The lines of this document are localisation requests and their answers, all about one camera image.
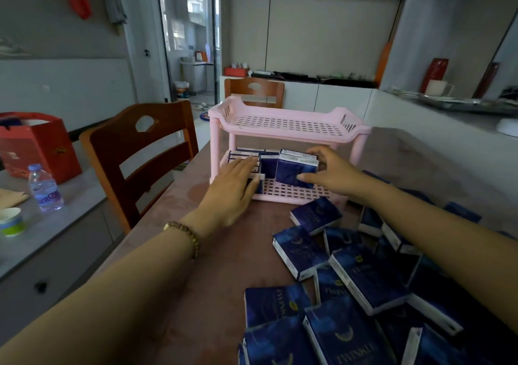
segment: mug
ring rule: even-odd
[[[450,87],[448,93],[445,93],[446,87]],[[448,81],[444,80],[430,80],[428,81],[428,86],[426,87],[425,95],[429,96],[450,96],[453,92],[454,86],[452,84],[448,84]]]
[[[20,234],[25,226],[19,208],[6,208],[0,211],[0,231],[6,237],[13,237]]]

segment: gray towel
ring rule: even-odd
[[[127,15],[124,12],[121,0],[104,0],[108,19],[113,24],[126,24]]]

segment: drawer knob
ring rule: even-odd
[[[45,294],[47,291],[47,286],[48,283],[42,280],[34,285],[34,289],[38,292],[38,294]]]

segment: wooden chair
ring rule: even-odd
[[[151,117],[154,122],[145,132],[138,132],[136,123],[144,116]],[[121,163],[142,148],[179,130],[183,130],[185,142],[160,153],[124,178]],[[191,103],[188,100],[179,103],[134,104],[102,125],[86,130],[79,139],[126,234],[167,187],[142,213],[139,213],[135,204],[137,200],[158,179],[198,153]]]
[[[258,84],[259,88],[250,87],[250,84]],[[243,102],[247,106],[260,106],[271,108],[282,108],[284,96],[284,83],[265,80],[258,77],[227,78],[225,79],[225,97],[231,94],[254,95],[254,96],[275,96],[275,103],[266,102]]]

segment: red box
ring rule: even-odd
[[[247,74],[248,74],[248,69],[243,69],[243,68],[236,69],[235,67],[225,67],[226,76],[246,77]]]
[[[28,178],[28,166],[33,163],[40,163],[58,184],[81,174],[61,119],[41,113],[0,113],[0,120],[9,117],[48,121],[32,126],[0,126],[0,157],[11,176]]]

